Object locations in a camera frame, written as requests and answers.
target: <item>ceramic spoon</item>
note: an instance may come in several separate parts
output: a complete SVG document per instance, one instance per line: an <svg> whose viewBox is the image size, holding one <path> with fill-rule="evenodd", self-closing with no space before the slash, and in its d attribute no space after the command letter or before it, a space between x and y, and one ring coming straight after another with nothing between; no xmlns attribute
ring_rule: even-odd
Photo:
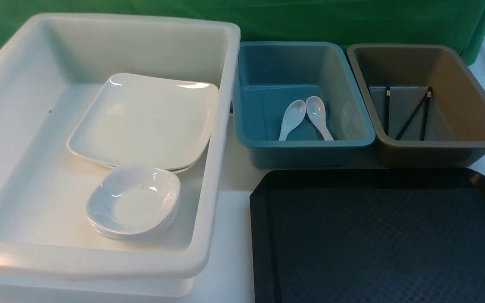
<svg viewBox="0 0 485 303"><path fill-rule="evenodd" d="M308 113L308 118L314 123L315 128L319 130L323 140L332 141L333 136L330 134L327 128L327 115L325 113L325 104L323 100L318 96L311 96L306 100L306 112Z"/></svg>
<svg viewBox="0 0 485 303"><path fill-rule="evenodd" d="M283 114L282 128L278 141L285 141L289 133L298 127L306 115L306 104L302 100L293 101Z"/></svg>

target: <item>plastic bin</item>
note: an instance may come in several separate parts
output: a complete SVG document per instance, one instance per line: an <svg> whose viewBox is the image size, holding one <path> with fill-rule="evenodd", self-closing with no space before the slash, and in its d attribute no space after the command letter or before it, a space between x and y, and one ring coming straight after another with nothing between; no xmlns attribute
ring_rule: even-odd
<svg viewBox="0 0 485 303"><path fill-rule="evenodd" d="M356 44L348 49L348 58L378 138L381 165L461 167L485 155L485 91L454 50ZM390 87L388 119L386 86ZM418 111L397 140L428 88L433 89L428 114ZM421 132L426 134L424 140Z"/></svg>
<svg viewBox="0 0 485 303"><path fill-rule="evenodd" d="M148 301L190 292L210 251L239 41L234 24L155 16L46 13L23 25L0 50L0 283ZM123 242L85 216L110 169L66 146L117 73L219 88L207 152L179 175L173 225ZM117 121L127 107L114 109Z"/></svg>
<svg viewBox="0 0 485 303"><path fill-rule="evenodd" d="M324 141L308 117L278 141L291 102L319 96L334 141ZM332 167L375 133L342 49L326 42L241 43L233 91L237 139L259 168Z"/></svg>

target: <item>green cloth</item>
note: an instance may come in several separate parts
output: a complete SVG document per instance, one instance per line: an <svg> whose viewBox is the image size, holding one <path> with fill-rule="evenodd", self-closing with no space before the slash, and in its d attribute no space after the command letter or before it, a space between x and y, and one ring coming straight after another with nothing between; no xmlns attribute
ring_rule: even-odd
<svg viewBox="0 0 485 303"><path fill-rule="evenodd" d="M242 40L443 44L474 63L485 0L0 0L0 48L41 12L175 16L236 23Z"/></svg>

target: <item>plate stack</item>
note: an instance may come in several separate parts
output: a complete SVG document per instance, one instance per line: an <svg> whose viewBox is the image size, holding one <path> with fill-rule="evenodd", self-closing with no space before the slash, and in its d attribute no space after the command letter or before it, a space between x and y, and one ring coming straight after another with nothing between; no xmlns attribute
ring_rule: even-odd
<svg viewBox="0 0 485 303"><path fill-rule="evenodd" d="M90 161L182 173L204 152L218 102L213 84L121 73L106 81L67 146Z"/></svg>

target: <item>chopstick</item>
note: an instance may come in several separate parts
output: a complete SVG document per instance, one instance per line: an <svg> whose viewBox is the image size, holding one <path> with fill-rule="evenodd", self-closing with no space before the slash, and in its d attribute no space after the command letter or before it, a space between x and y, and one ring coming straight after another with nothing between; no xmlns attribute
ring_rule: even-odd
<svg viewBox="0 0 485 303"><path fill-rule="evenodd" d="M427 123L428 123L429 101L432 98L432 93L433 93L433 89L432 89L431 86L429 86L428 90L426 91L426 94L424 95L422 100L420 100L419 104L416 106L416 109L414 109L413 113L409 116L409 119L407 120L407 122L404 124L404 126L400 130L400 133L396 136L396 140L402 139L402 136L404 135L406 130L408 130L410 123L412 122L412 120L416 116L416 113L418 113L420 107L422 107L423 104L425 104L426 107L424 108L425 111L424 111L424 118L423 118L423 129L420 132L420 140L423 141L425 139L425 137L426 137L426 126L427 126Z"/></svg>
<svg viewBox="0 0 485 303"><path fill-rule="evenodd" d="M385 91L385 135L389 135L390 86Z"/></svg>

